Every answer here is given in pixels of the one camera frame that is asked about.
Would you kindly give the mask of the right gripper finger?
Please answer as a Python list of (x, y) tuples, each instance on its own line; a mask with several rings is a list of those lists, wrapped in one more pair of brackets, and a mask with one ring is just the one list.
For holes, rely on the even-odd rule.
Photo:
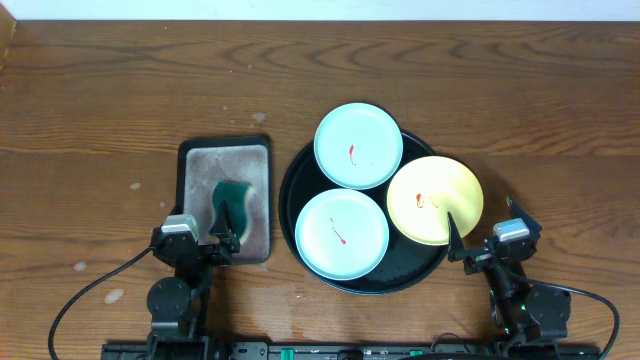
[(463, 253), (465, 247), (451, 212), (447, 213), (449, 226), (449, 253)]
[(527, 214), (512, 197), (507, 196), (506, 202), (513, 219), (520, 218), (531, 232), (540, 232), (540, 224)]

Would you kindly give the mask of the green yellow sponge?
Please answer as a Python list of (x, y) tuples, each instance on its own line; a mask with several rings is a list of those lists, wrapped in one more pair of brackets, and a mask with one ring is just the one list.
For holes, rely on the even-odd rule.
[(222, 214), (221, 204), (227, 204), (226, 219), (240, 242), (248, 237), (251, 220), (247, 210), (253, 188), (249, 184), (219, 182), (212, 192), (213, 220), (217, 222)]

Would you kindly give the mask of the yellow plate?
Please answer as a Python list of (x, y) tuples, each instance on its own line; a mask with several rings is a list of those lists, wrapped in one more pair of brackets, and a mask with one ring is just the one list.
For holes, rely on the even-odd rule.
[(478, 224), (484, 194), (479, 180), (463, 163), (443, 156), (426, 156), (402, 166), (386, 195), (395, 227), (424, 245), (449, 243), (452, 216), (462, 237)]

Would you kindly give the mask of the light blue plate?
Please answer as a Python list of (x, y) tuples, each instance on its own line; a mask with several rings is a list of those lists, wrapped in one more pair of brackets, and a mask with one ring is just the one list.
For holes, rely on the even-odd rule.
[(404, 145), (399, 126), (386, 111), (367, 103), (348, 103), (322, 119), (313, 150), (329, 180), (344, 188), (366, 190), (391, 178)]
[(314, 196), (295, 224), (295, 245), (312, 272), (350, 281), (373, 271), (382, 261), (390, 230), (381, 207), (351, 189), (331, 189)]

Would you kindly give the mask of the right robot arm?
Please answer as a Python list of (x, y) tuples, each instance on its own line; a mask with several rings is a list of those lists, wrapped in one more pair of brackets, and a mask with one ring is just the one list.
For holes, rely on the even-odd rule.
[(506, 333), (496, 342), (501, 355), (508, 356), (512, 349), (556, 349), (557, 341), (568, 335), (571, 296), (566, 290), (535, 285), (525, 276), (522, 263), (536, 253), (542, 227), (512, 198), (506, 203), (511, 218), (495, 224), (493, 235), (476, 248), (464, 246), (453, 214), (448, 213), (448, 260), (461, 261), (468, 275), (485, 276), (493, 321)]

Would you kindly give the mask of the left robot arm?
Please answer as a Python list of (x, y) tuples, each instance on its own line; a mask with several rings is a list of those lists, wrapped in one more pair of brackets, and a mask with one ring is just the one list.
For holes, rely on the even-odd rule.
[(157, 281), (147, 296), (152, 316), (148, 359), (231, 357), (232, 346), (206, 328), (213, 269), (231, 264), (232, 255), (240, 250), (225, 201), (216, 209), (212, 230), (219, 242), (200, 245), (197, 222), (189, 214), (172, 214), (153, 230), (150, 250), (174, 275)]

